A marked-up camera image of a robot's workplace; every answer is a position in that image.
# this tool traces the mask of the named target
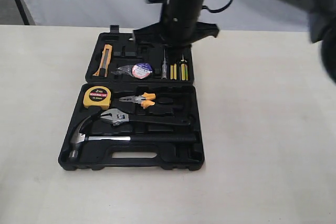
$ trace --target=robotic arm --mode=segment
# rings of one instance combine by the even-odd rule
[[[138,42],[158,42],[168,47],[170,57],[179,58],[185,47],[207,36],[216,37],[215,24],[197,22],[204,0],[147,0],[162,3],[160,22],[135,30]],[[310,38],[313,43],[323,40],[322,62],[336,82],[336,0],[282,0],[309,15]]]

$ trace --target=tool kit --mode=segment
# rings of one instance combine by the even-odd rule
[[[162,44],[135,43],[111,26],[98,37],[70,120],[59,164],[65,170],[204,163],[191,47],[181,58]],[[116,153],[155,157],[116,157]]]

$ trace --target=open tool case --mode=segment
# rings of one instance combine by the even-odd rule
[[[100,65],[105,45],[113,47],[111,61],[108,66],[107,77],[94,76]],[[161,79],[164,48],[160,44],[135,44],[132,34],[119,33],[118,26],[111,26],[109,33],[102,33],[98,37],[87,73],[87,84],[83,85],[72,115],[68,131],[58,158],[59,164],[65,170],[77,168],[92,170],[103,169],[108,166],[140,167],[159,166],[163,169],[187,168],[198,170],[204,163],[204,152],[201,135],[201,125],[197,108],[196,91],[193,87],[194,72],[190,48],[184,52],[188,66],[188,80],[171,80],[170,64],[167,59],[167,79]],[[153,72],[146,79],[136,79],[128,74],[114,75],[114,69],[124,65],[149,63]],[[103,86],[111,91],[109,108],[117,108],[129,117],[153,118],[160,120],[177,120],[183,125],[165,125],[151,122],[127,122],[113,126],[102,120],[99,115],[104,110],[99,106],[85,108],[83,100],[85,92],[95,86]],[[140,104],[121,102],[119,98],[132,95],[155,93],[155,105],[144,109]],[[82,127],[86,136],[135,136],[143,138],[140,141],[115,141],[103,139],[99,141],[85,141],[78,157],[69,158],[73,146],[70,140],[76,133],[78,125],[85,118],[90,123]],[[151,152],[156,153],[153,158],[148,157],[114,157],[118,152]]]

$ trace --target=white table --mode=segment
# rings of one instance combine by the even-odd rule
[[[193,47],[206,163],[64,171],[101,28],[0,26],[1,224],[336,223],[336,86],[305,33]]]

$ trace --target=tape measure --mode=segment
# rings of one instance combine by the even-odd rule
[[[85,92],[83,105],[85,108],[99,106],[108,110],[111,103],[111,91],[103,86],[95,86]]]

